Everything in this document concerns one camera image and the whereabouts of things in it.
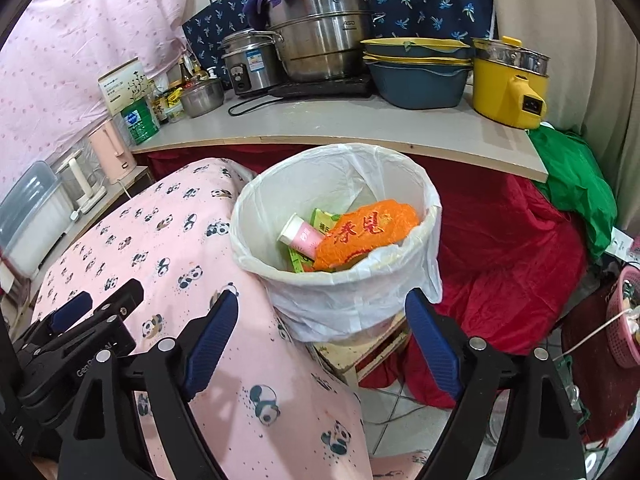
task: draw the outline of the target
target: orange bag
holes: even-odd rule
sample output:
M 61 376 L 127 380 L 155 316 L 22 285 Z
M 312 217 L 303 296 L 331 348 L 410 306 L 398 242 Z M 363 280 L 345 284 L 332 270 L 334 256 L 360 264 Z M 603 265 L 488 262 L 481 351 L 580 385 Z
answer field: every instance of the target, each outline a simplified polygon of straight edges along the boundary
M 419 223 L 413 207 L 395 200 L 345 213 L 318 245 L 314 269 L 335 269 L 377 247 L 399 242 Z

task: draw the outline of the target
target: silver screw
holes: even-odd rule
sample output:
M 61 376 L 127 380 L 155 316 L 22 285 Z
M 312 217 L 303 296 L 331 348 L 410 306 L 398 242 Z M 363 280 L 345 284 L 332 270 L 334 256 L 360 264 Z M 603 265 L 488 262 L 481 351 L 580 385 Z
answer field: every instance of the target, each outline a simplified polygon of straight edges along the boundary
M 471 346 L 471 348 L 473 348 L 474 350 L 481 351 L 486 348 L 486 341 L 481 337 L 472 337 L 469 340 L 469 346 Z
M 100 350 L 95 356 L 95 358 L 99 363 L 107 362 L 110 357 L 111 357 L 111 352 L 109 352 L 108 350 Z
M 168 352 L 172 350 L 175 346 L 175 339 L 171 339 L 170 337 L 166 337 L 162 339 L 161 342 L 158 343 L 158 349 L 161 352 Z
M 535 355 L 536 359 L 539 359 L 541 361 L 546 361 L 547 359 L 549 359 L 549 352 L 547 352 L 544 348 L 536 348 L 533 351 L 533 355 Z

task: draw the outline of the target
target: blue and white label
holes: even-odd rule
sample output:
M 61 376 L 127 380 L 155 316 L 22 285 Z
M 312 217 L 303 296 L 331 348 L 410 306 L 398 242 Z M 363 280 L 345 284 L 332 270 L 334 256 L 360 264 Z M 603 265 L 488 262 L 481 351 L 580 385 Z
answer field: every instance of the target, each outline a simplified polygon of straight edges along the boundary
M 251 72 L 258 72 L 258 70 L 264 70 L 264 61 L 262 60 L 262 54 L 260 50 L 249 50 L 246 53 L 246 62 L 249 65 Z
M 127 114 L 127 124 L 129 126 L 133 126 L 140 122 L 140 112 L 137 110 L 133 110 L 131 113 Z

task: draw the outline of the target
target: green canister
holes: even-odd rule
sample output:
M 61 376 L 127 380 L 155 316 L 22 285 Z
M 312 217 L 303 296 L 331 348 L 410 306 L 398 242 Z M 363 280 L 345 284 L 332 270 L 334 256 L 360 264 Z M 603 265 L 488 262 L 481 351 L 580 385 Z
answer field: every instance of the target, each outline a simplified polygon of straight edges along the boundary
M 144 97 L 127 106 L 120 114 L 136 144 L 150 139 L 160 129 L 158 118 Z

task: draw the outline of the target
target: yellow electric cooker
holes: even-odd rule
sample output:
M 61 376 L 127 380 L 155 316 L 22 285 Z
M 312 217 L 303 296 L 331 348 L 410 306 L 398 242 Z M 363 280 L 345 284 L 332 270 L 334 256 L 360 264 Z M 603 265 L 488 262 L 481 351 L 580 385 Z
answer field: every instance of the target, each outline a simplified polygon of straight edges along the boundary
M 546 114 L 549 58 L 508 36 L 473 42 L 476 112 L 513 128 L 540 126 Z

